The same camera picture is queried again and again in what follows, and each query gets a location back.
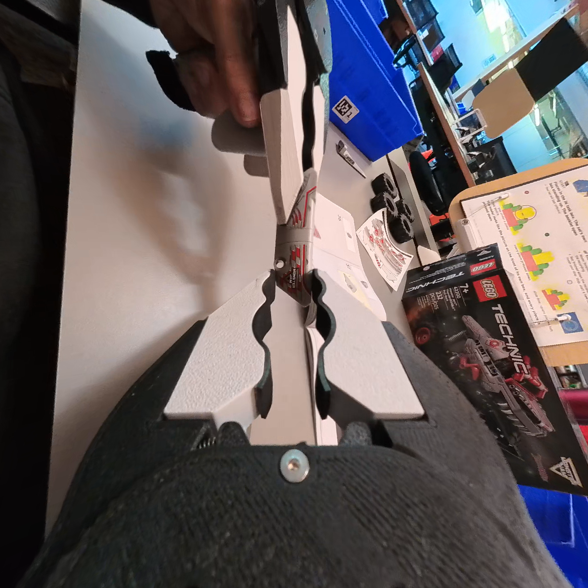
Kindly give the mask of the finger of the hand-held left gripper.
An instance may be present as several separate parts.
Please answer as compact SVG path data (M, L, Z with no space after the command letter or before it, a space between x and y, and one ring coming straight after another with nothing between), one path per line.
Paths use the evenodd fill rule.
M328 128L329 74L311 77L309 69L298 70L294 77L294 142L296 202L294 218L308 221L320 166L325 152Z
M277 224L286 224L303 183L302 88L276 89L261 98L262 131Z

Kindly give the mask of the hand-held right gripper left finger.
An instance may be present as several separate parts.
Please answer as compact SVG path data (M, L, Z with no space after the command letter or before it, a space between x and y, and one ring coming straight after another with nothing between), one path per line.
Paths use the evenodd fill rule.
M267 270L205 320L164 409L169 419L236 422L244 430L272 406L270 350L275 272Z

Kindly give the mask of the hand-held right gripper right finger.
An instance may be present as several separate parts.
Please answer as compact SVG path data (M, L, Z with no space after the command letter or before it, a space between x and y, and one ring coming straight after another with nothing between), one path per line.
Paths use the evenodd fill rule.
M418 420L424 408L385 324L323 270L312 273L316 328L315 398L322 419L352 422Z

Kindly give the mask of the grey toy panel red sticker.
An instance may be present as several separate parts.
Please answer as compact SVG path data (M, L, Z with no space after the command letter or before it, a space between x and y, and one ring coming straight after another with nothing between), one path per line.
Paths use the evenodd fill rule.
M313 239L318 174L309 168L289 219L276 228L276 285L301 306L312 301Z

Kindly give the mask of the person's left hand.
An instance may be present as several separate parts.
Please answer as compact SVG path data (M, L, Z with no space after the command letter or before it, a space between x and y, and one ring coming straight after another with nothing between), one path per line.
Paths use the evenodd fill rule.
M261 123L254 66L253 1L150 1L154 21L176 52L175 68L195 111L231 111L245 128Z

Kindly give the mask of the small grey toy piece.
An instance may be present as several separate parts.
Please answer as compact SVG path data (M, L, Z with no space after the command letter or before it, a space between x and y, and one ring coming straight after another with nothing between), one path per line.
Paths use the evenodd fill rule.
M351 154L349 153L348 150L348 146L346 145L346 143L344 141L342 141L341 139L337 141L336 143L336 153L355 171L357 172L361 177L363 177L364 179L366 179L366 174L364 173L364 171L361 169L361 167L359 166L359 164L355 161L354 158L352 158Z

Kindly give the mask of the blue bin with tag sticker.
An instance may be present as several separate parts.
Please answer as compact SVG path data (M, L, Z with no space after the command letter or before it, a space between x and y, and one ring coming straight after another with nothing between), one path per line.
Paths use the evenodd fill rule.
M363 1L327 1L333 67L329 120L376 161L423 133L402 70Z

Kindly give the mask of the toy instruction booklet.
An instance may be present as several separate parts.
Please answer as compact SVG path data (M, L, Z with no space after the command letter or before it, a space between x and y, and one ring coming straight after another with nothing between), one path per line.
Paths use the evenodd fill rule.
M385 320L385 308L364 272L352 215L318 194L314 222L313 265L324 270L346 293L366 306L380 320ZM316 307L313 304L309 307L305 322L305 342L316 445L337 445L339 439L336 423L330 417L322 419L316 406L316 363L324 340L316 328Z

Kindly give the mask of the black toy set box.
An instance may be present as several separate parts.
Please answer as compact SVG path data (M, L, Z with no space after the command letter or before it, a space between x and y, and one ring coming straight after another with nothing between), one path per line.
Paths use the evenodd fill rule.
M416 346L486 423L519 484L587 496L587 444L548 372L497 244L408 271Z

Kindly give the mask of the red grey sticker sheet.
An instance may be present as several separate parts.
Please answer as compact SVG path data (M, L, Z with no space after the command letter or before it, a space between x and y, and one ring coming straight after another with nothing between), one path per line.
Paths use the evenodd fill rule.
M380 276L396 292L414 256L402 251L390 238L387 227L388 217L386 209L374 212L356 231L356 235Z

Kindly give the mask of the black office chair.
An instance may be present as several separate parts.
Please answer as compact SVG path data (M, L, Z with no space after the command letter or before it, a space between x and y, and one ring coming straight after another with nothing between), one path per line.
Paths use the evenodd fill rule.
M431 214L441 216L448 212L446 204L433 176L433 171L419 151L413 151L408 159L410 172L420 199Z

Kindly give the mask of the person's dark clothing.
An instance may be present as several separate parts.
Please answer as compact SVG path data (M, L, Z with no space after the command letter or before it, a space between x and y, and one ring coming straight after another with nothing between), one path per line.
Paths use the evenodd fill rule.
M45 534L80 1L1 1L1 587Z

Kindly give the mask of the wooden board with instruction sheet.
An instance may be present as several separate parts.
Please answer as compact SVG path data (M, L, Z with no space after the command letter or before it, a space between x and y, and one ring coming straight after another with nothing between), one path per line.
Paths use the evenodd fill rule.
M470 187L450 204L462 252L496 244L550 366L587 363L587 159Z

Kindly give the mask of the blue plastic bin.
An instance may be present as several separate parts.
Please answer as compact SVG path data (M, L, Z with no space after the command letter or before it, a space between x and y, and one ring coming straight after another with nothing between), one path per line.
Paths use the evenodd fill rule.
M587 587L587 497L518 486L540 537L573 587Z

